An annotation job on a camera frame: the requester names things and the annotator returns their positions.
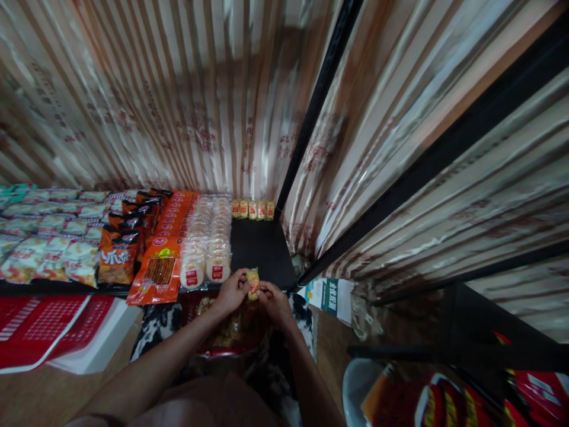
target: floor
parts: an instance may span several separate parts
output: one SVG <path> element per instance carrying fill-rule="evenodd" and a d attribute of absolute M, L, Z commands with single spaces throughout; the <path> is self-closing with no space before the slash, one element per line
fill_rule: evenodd
<path fill-rule="evenodd" d="M 312 307 L 317 318 L 317 365 L 341 413 L 342 377 L 350 357 L 346 347 L 357 339 L 351 328 Z M 107 369 L 73 375 L 50 366 L 23 374 L 0 375 L 0 425 L 61 427 L 129 361 L 140 319 L 130 328 Z"/>

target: display shelf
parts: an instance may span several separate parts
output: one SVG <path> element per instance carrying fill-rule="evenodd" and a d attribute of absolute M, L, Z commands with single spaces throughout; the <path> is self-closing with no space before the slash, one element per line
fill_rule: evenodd
<path fill-rule="evenodd" d="M 295 269 L 290 259 L 285 234 L 279 221 L 252 221 L 234 219 L 231 228 L 231 271 L 240 268 L 259 268 L 262 280 L 281 289 L 290 289 L 296 283 Z M 221 283 L 206 282 L 198 289 L 180 288 L 180 293 L 218 291 Z M 113 295 L 125 297 L 130 285 L 100 284 L 97 289 L 78 282 L 35 280 L 29 285 L 13 285 L 0 281 L 0 297 L 30 295 Z"/>

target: small snack packet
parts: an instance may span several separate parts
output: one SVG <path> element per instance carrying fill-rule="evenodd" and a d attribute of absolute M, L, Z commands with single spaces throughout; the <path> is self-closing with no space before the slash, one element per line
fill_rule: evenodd
<path fill-rule="evenodd" d="M 89 224 L 99 222 L 98 218 L 68 218 L 63 223 L 63 232 L 65 234 L 85 235 Z"/>
<path fill-rule="evenodd" d="M 274 202 L 267 202 L 267 216 L 265 219 L 267 221 L 272 221 L 274 219 Z"/>
<path fill-rule="evenodd" d="M 249 219 L 257 219 L 257 202 L 249 202 Z"/>
<path fill-rule="evenodd" d="M 49 200 L 51 202 L 68 202 L 75 200 L 79 196 L 79 190 L 75 189 L 53 189 L 50 191 Z"/>
<path fill-rule="evenodd" d="M 95 273 L 99 262 L 98 243 L 78 240 L 72 242 L 63 254 L 65 275 L 84 285 L 97 287 Z"/>
<path fill-rule="evenodd" d="M 25 237 L 18 237 L 18 236 L 10 236 L 5 234 L 0 234 L 0 265 L 4 261 L 10 253 L 23 242 Z"/>
<path fill-rule="evenodd" d="M 251 289 L 247 293 L 250 301 L 255 301 L 259 298 L 259 269 L 257 267 L 247 272 L 247 280 L 251 284 Z"/>
<path fill-rule="evenodd" d="M 26 236 L 37 232 L 40 228 L 40 223 L 40 216 L 14 215 L 9 221 L 0 222 L 0 232 L 16 236 Z"/>
<path fill-rule="evenodd" d="M 49 190 L 32 190 L 27 192 L 24 197 L 23 203 L 31 203 L 35 205 L 40 201 L 47 202 L 49 200 Z"/>
<path fill-rule="evenodd" d="M 239 218 L 239 199 L 233 199 L 231 201 L 231 216 L 233 218 Z"/>
<path fill-rule="evenodd" d="M 85 240 L 89 240 L 97 244 L 101 242 L 101 237 L 103 236 L 104 222 L 89 222 L 87 224 L 87 232 L 85 233 Z"/>
<path fill-rule="evenodd" d="M 34 206 L 33 205 L 25 205 L 23 203 L 14 203 L 13 205 L 8 206 L 4 209 L 2 216 L 6 218 L 10 218 L 14 215 L 31 215 L 33 212 Z"/>
<path fill-rule="evenodd" d="M 267 214 L 267 205 L 262 200 L 262 201 L 257 203 L 257 220 L 258 221 L 264 221 L 266 214 Z"/>
<path fill-rule="evenodd" d="M 103 203 L 110 192 L 82 192 L 79 200 L 82 202 Z"/>
<path fill-rule="evenodd" d="M 242 200 L 239 202 L 239 216 L 246 218 L 249 215 L 249 202 Z"/>
<path fill-rule="evenodd" d="M 43 259 L 47 239 L 28 237 L 16 247 L 0 267 L 0 279 L 28 284 Z"/>
<path fill-rule="evenodd" d="M 180 243 L 179 237 L 154 237 L 150 241 L 126 298 L 128 305 L 162 304 L 178 299 Z"/>
<path fill-rule="evenodd" d="M 140 233 L 103 227 L 99 282 L 130 285 L 135 274 L 136 250 Z"/>
<path fill-rule="evenodd" d="M 105 204 L 96 204 L 80 206 L 77 209 L 78 218 L 97 218 L 103 219 L 107 216 L 109 206 Z"/>
<path fill-rule="evenodd" d="M 65 251 L 73 242 L 74 240 L 67 237 L 49 238 L 43 259 L 34 272 L 33 279 L 68 281 L 69 278 L 63 268 L 63 254 L 65 254 Z"/>

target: red packaging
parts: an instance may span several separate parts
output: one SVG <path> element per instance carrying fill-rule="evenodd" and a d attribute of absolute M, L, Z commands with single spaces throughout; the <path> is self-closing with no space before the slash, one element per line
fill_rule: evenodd
<path fill-rule="evenodd" d="M 128 305 L 163 304 L 178 299 L 180 244 L 178 237 L 153 237 L 142 267 L 126 298 Z"/>

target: yellow snack pack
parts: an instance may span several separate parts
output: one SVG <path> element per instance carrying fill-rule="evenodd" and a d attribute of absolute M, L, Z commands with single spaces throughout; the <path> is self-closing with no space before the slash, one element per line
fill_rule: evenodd
<path fill-rule="evenodd" d="M 255 301 L 259 298 L 259 271 L 257 268 L 253 268 L 247 272 L 247 280 L 251 284 L 251 289 L 249 289 L 249 293 L 247 296 L 249 297 L 250 301 Z"/>

